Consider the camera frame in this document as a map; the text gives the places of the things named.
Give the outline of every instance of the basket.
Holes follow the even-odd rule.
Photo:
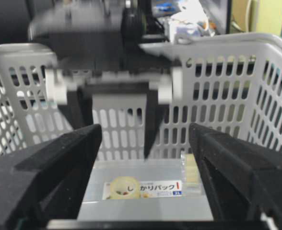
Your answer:
[[[187,45],[147,44],[147,52],[181,60],[182,99],[169,106],[150,158],[191,152],[191,122],[282,151],[282,39],[267,34],[225,35]],[[71,130],[46,101],[44,67],[57,58],[39,44],[0,46],[0,155]],[[86,69],[75,75],[87,75]],[[103,128],[98,161],[143,158],[144,95],[95,95],[94,122]]]

